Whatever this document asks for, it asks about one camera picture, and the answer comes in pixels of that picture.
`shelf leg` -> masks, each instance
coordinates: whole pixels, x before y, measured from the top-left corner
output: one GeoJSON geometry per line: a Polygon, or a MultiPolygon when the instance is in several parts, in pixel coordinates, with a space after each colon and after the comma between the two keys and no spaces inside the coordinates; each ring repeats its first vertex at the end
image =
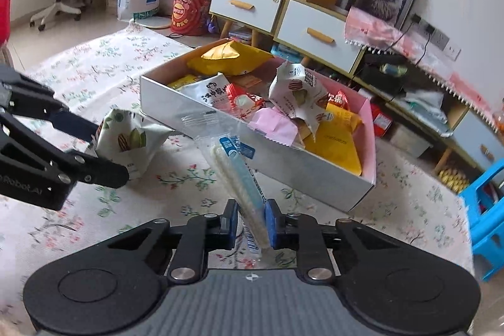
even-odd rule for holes
{"type": "Polygon", "coordinates": [[[259,32],[252,29],[252,47],[253,48],[259,47],[259,36],[260,36],[259,32]]]}
{"type": "Polygon", "coordinates": [[[441,159],[438,161],[438,163],[434,167],[434,170],[432,171],[432,175],[434,175],[436,177],[438,176],[439,171],[441,171],[443,169],[443,167],[446,165],[448,158],[450,158],[450,155],[452,154],[452,152],[453,151],[451,148],[447,148],[446,150],[444,150],[444,153],[441,156],[441,159]]]}
{"type": "Polygon", "coordinates": [[[229,35],[229,31],[231,30],[231,25],[233,24],[232,20],[227,20],[226,23],[224,23],[224,27],[222,28],[221,32],[221,39],[224,39],[229,35]]]}

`blue stool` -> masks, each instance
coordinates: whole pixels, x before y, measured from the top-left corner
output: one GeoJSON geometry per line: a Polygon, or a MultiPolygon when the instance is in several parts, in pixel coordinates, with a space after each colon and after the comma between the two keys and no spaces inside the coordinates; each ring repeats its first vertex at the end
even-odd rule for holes
{"type": "Polygon", "coordinates": [[[460,193],[467,206],[473,254],[484,257],[491,265],[483,275],[484,281],[504,266],[504,201],[493,202],[483,191],[485,185],[502,170],[504,160],[496,162],[460,193]],[[485,207],[483,213],[480,205],[485,207]]]}

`yellow snack bag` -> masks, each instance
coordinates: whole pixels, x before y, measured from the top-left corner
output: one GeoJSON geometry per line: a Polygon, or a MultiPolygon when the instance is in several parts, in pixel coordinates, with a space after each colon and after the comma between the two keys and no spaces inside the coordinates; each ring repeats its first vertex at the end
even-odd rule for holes
{"type": "Polygon", "coordinates": [[[187,86],[188,84],[193,84],[196,83],[197,81],[200,81],[201,79],[195,75],[188,74],[184,76],[183,78],[173,81],[170,84],[167,84],[169,88],[172,88],[174,90],[177,90],[181,88],[182,86],[187,86]]]}
{"type": "Polygon", "coordinates": [[[271,53],[264,50],[231,41],[211,48],[201,57],[191,59],[187,66],[207,76],[217,73],[238,76],[253,71],[272,57],[271,53]]]}
{"type": "Polygon", "coordinates": [[[315,141],[305,138],[304,149],[355,174],[362,174],[359,155],[352,134],[362,124],[356,113],[337,105],[327,105],[325,120],[318,126],[315,141]]]}

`wooden drawer handle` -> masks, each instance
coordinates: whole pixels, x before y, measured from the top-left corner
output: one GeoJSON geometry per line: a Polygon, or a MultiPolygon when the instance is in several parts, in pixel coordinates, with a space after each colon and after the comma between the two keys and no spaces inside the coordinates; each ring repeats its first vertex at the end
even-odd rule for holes
{"type": "Polygon", "coordinates": [[[488,150],[488,148],[486,148],[486,146],[484,146],[484,145],[482,144],[482,145],[480,145],[480,147],[479,147],[479,148],[480,148],[481,152],[483,153],[483,155],[484,155],[485,157],[487,157],[487,158],[488,158],[488,160],[489,160],[490,162],[494,162],[494,161],[495,161],[495,157],[494,157],[494,156],[493,156],[493,154],[492,154],[492,153],[488,150]]]}
{"type": "Polygon", "coordinates": [[[328,43],[328,44],[334,43],[334,39],[332,37],[324,35],[323,33],[316,31],[315,29],[312,29],[311,27],[306,29],[306,33],[313,36],[315,39],[320,40],[321,42],[328,43]]]}
{"type": "Polygon", "coordinates": [[[229,3],[233,6],[236,6],[237,8],[240,8],[240,9],[251,10],[254,8],[254,5],[252,5],[251,3],[246,3],[246,2],[242,2],[242,1],[230,0],[229,3]]]}

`white drawer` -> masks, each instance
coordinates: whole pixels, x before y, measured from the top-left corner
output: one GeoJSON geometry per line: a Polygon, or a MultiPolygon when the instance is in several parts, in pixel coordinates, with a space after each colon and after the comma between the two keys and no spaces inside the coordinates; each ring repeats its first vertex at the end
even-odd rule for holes
{"type": "Polygon", "coordinates": [[[468,112],[455,128],[452,138],[483,170],[504,158],[504,146],[483,120],[472,111],[468,112]],[[482,145],[494,157],[493,162],[483,153],[482,145]]]}
{"type": "Polygon", "coordinates": [[[210,12],[271,32],[281,4],[282,0],[212,0],[210,12]]]}
{"type": "Polygon", "coordinates": [[[360,48],[345,43],[344,28],[338,18],[289,0],[277,38],[349,72],[360,48]]]}

